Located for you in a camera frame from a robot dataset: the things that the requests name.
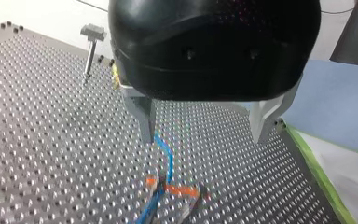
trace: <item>green tape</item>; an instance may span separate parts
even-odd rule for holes
[[[286,130],[298,146],[301,154],[305,159],[306,164],[310,168],[313,176],[318,182],[319,187],[324,192],[324,195],[326,196],[327,200],[330,202],[330,205],[336,213],[336,216],[338,217],[339,221],[341,223],[355,224],[356,221],[352,217],[351,213],[348,211],[347,207],[341,201],[341,198],[339,198],[336,189],[331,184],[327,175],[324,173],[324,170],[319,165],[319,162],[316,161],[315,156],[313,155],[313,152],[310,147],[293,127],[288,126]]]

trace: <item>blue cable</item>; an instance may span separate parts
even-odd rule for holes
[[[169,167],[167,172],[167,183],[170,184],[172,181],[172,173],[173,173],[173,155],[170,150],[170,147],[161,140],[161,138],[158,136],[158,132],[156,131],[154,136],[155,141],[157,142],[158,146],[164,149],[164,151],[168,154],[168,160],[169,160]],[[146,209],[143,211],[141,216],[136,220],[135,224],[144,224],[147,217],[149,216],[150,211],[153,211],[154,209],[157,209],[158,202],[161,199],[161,197],[164,195],[164,190],[161,192],[158,192],[154,195],[154,197],[150,200],[150,202],[147,204]]]
[[[162,195],[164,195],[164,191],[157,193],[147,204],[146,209],[143,211],[141,216],[136,220],[135,224],[144,224],[146,222],[147,217],[150,215],[149,213],[157,209],[158,202],[161,199]]]
[[[158,137],[158,132],[155,134],[155,141],[157,142],[159,147],[162,147],[164,151],[168,154],[169,166],[167,172],[167,183],[170,184],[172,181],[172,173],[173,173],[173,155],[170,150],[170,147]]]

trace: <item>black wire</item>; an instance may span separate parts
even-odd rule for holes
[[[77,1],[77,2],[80,2],[80,3],[83,3],[83,4],[85,4],[85,5],[88,5],[88,6],[90,6],[90,7],[95,7],[95,8],[97,8],[97,9],[100,9],[101,11],[107,12],[106,9],[101,8],[101,7],[94,6],[93,4],[90,4],[90,3],[87,3],[87,2],[83,2],[83,1],[81,1],[81,0],[76,0],[76,1]]]
[[[352,11],[353,9],[354,9],[354,7],[351,8],[351,9],[345,10],[345,11],[340,11],[340,12],[328,12],[328,11],[323,11],[323,10],[321,10],[321,12],[322,12],[322,13],[325,13],[325,14],[337,15],[337,14],[342,14],[342,13],[350,12],[350,11]]]

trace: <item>orange wire tip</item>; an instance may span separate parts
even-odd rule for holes
[[[155,182],[156,182],[156,179],[154,179],[154,178],[146,179],[147,186],[153,186],[153,184]],[[165,190],[167,190],[170,194],[188,195],[193,198],[197,198],[199,196],[199,191],[197,189],[191,188],[191,187],[176,187],[174,185],[166,185]]]

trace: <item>black robot housing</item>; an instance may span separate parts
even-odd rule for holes
[[[111,0],[120,82],[163,100],[259,101],[293,88],[319,0]]]

